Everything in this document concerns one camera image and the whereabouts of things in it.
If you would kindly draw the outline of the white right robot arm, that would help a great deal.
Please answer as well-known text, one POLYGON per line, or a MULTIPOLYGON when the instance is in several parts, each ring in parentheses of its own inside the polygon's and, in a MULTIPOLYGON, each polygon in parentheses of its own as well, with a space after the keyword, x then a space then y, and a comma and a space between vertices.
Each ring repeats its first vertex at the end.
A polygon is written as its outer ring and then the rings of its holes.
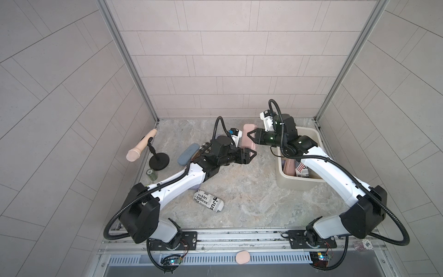
POLYGON ((387 193, 380 187, 371 187, 357 179, 343 166, 331 159, 318 143, 307 135, 299 135, 293 117, 276 115, 265 120, 266 127, 254 128, 246 135, 253 143, 278 147, 287 159, 294 159, 319 175, 348 205, 340 215, 317 218, 306 227, 310 245, 336 235, 352 235, 364 239, 372 236, 393 245, 406 246, 409 234, 398 217, 387 207, 387 193), (373 233, 386 217, 399 228, 403 238, 393 240, 373 233))

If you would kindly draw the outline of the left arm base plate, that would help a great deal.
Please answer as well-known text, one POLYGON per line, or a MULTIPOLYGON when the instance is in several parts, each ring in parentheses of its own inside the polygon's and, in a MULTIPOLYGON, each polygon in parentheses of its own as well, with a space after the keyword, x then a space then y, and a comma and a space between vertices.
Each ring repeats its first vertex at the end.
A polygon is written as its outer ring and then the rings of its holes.
POLYGON ((148 246, 150 250, 154 251, 195 250, 197 236, 197 232, 179 232, 170 242, 150 240, 148 246))

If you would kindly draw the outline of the pink case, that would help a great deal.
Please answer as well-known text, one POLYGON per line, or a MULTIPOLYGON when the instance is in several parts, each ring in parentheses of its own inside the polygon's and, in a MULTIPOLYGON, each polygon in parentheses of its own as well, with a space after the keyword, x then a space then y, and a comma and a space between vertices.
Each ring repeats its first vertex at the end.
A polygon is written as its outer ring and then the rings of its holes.
POLYGON ((257 128, 257 125, 252 123, 244 124, 243 130, 242 130, 242 138, 241 138, 241 147, 243 149, 250 149, 250 150, 256 150, 256 144, 253 142, 253 140, 248 136, 249 132, 254 131, 257 128))
POLYGON ((282 171, 284 175, 296 176, 296 165, 294 159, 282 159, 282 171))

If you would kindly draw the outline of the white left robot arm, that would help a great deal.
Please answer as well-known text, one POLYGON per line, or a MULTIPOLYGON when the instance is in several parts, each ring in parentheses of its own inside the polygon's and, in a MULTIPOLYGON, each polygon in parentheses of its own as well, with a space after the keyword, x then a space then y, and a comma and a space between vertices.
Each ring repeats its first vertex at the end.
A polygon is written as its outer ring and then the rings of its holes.
POLYGON ((255 150, 236 147, 227 136, 213 139, 179 173, 157 184, 133 186, 121 209, 106 225, 104 239, 130 237, 137 244, 159 240, 175 249, 181 242, 183 231, 173 220, 160 219, 161 210, 183 192, 218 174, 222 166, 232 163, 247 165, 256 155, 255 150))

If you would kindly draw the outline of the pink case front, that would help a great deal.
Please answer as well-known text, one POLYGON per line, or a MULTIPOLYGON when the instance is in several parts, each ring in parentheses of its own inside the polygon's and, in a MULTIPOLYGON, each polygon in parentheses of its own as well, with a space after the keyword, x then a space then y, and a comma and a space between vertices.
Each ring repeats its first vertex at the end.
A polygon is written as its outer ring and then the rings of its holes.
POLYGON ((256 150, 256 144, 253 142, 253 140, 248 136, 249 132, 254 131, 257 128, 257 125, 252 123, 244 124, 243 130, 242 130, 242 138, 241 138, 241 147, 243 149, 250 149, 250 150, 256 150))

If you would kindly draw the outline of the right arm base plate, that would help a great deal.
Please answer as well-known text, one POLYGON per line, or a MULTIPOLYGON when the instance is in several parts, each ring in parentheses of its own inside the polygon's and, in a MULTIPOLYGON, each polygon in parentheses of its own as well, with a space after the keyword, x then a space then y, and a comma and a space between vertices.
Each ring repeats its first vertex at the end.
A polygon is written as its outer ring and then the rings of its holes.
POLYGON ((337 248, 334 237, 323 239, 307 230, 287 230, 281 237, 289 240, 291 249, 337 248))

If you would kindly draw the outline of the cream plastic storage box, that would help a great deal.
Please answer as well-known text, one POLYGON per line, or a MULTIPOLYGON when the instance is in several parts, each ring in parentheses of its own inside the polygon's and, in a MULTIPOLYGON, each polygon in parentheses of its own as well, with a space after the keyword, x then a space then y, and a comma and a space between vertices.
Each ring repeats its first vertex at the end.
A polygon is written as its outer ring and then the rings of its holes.
MULTIPOLYGON (((307 128, 307 127, 296 127, 298 134, 300 136, 306 135, 313 139, 318 146, 324 150, 323 142, 321 141, 320 134, 318 131, 316 131, 314 128, 307 128)), ((278 156, 282 156, 280 153, 280 150, 276 148, 275 153, 278 156)), ((314 171, 309 169, 309 176, 308 177, 297 177, 297 176, 291 176, 285 174, 282 167, 282 158, 276 157, 275 158, 275 164, 276 164, 276 183, 278 187, 284 188, 284 189, 293 189, 293 190, 299 190, 299 191, 308 191, 314 188, 315 186, 319 184, 326 184, 326 182, 314 171)))

